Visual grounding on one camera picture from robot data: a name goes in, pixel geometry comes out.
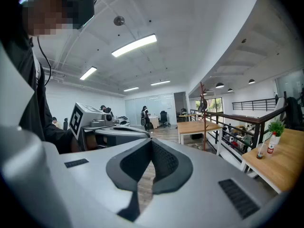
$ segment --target wooden floor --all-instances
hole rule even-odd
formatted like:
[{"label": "wooden floor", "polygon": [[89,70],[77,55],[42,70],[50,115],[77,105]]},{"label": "wooden floor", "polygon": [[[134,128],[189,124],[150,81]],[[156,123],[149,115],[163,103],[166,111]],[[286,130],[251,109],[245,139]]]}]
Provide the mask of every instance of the wooden floor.
[{"label": "wooden floor", "polygon": [[[171,142],[178,143],[178,131],[175,128],[176,126],[171,127],[160,127],[157,129],[151,130],[151,137],[168,140]],[[191,148],[203,149],[203,139],[191,139],[190,135],[184,136],[184,145],[189,146]],[[213,148],[206,143],[206,151],[216,154]],[[138,182],[138,200],[140,205],[140,211],[142,212],[145,207],[150,203],[152,199],[152,185],[153,179],[155,177],[155,169],[150,162],[148,168],[143,174],[141,180]]]}]

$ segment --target white plant pot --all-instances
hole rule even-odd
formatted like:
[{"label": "white plant pot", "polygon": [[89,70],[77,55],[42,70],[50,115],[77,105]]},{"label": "white plant pot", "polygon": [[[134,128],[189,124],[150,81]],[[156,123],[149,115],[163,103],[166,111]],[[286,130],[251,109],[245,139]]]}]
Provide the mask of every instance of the white plant pot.
[{"label": "white plant pot", "polygon": [[280,138],[281,138],[281,136],[280,137],[275,137],[275,144],[278,144],[279,142],[280,142]]}]

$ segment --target potted plant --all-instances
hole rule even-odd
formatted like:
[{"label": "potted plant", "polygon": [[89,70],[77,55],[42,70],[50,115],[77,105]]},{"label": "potted plant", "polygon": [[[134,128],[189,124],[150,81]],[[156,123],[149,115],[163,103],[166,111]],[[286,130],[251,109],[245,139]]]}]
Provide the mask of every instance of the potted plant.
[{"label": "potted plant", "polygon": [[270,125],[268,125],[268,129],[271,133],[275,134],[275,143],[278,144],[281,138],[282,133],[285,129],[285,124],[282,124],[280,120],[277,120],[275,122],[271,122]]}]

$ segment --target black cable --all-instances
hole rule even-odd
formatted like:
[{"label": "black cable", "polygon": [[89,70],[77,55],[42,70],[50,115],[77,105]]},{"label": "black cable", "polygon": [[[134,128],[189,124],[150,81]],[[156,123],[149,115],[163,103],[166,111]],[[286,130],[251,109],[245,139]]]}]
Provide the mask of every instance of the black cable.
[{"label": "black cable", "polygon": [[46,86],[51,78],[51,74],[52,74],[52,67],[51,67],[51,64],[49,63],[48,59],[47,59],[47,56],[44,54],[42,48],[41,48],[41,45],[40,45],[40,41],[39,41],[39,37],[37,37],[37,41],[38,41],[38,45],[39,45],[39,48],[40,48],[40,51],[42,53],[42,55],[44,56],[44,58],[46,59],[47,63],[48,63],[48,66],[49,66],[49,76],[48,76],[48,80],[47,82],[44,84],[44,86]]}]

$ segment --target black pendant lamp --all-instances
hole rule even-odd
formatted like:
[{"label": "black pendant lamp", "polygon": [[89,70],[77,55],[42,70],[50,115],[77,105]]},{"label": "black pendant lamp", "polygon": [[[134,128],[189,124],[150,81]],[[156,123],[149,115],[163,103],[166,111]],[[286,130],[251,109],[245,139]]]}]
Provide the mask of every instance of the black pendant lamp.
[{"label": "black pendant lamp", "polygon": [[220,88],[224,87],[224,84],[223,83],[217,83],[217,85],[215,87],[217,89],[220,89]]}]

